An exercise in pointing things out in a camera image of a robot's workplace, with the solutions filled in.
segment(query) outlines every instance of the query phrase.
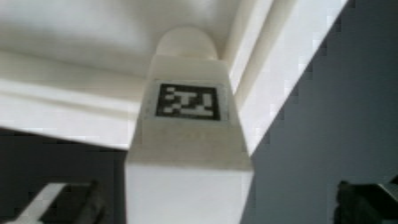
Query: white ceiling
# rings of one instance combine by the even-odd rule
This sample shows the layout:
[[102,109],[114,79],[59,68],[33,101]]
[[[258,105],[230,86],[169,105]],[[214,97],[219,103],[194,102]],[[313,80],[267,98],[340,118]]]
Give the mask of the white ceiling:
[[219,51],[240,0],[2,0],[0,49],[145,76],[161,37],[180,25]]

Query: white panel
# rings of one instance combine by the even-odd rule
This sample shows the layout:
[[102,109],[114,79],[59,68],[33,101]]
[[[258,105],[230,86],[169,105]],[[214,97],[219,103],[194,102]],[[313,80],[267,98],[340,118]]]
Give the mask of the white panel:
[[276,1],[237,92],[251,153],[312,61],[345,0]]
[[0,126],[129,149],[145,80],[0,52]]
[[253,174],[153,165],[127,169],[129,223],[239,224]]
[[233,91],[237,91],[240,84],[272,2],[274,0],[248,0],[240,2],[228,46],[223,55],[223,59],[230,65]]

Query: black object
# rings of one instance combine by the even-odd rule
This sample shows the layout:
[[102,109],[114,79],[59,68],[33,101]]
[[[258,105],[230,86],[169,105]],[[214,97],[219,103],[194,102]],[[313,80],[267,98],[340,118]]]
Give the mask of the black object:
[[100,185],[68,184],[47,213],[41,217],[45,224],[97,224],[105,219],[105,201]]
[[[182,93],[191,94],[184,100]],[[185,112],[203,108],[205,113]],[[221,121],[217,88],[177,84],[161,85],[157,116]]]
[[398,175],[397,175],[395,179],[392,180],[392,184],[398,185]]
[[398,224],[398,185],[340,183],[335,224]]

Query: white vertical post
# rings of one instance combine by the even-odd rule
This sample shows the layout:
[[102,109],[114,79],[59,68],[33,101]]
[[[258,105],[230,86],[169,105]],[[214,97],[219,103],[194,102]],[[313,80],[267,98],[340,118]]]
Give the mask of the white vertical post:
[[169,31],[127,159],[130,224],[239,224],[253,181],[226,64],[207,34]]
[[251,154],[345,3],[347,0],[274,1],[235,95]]

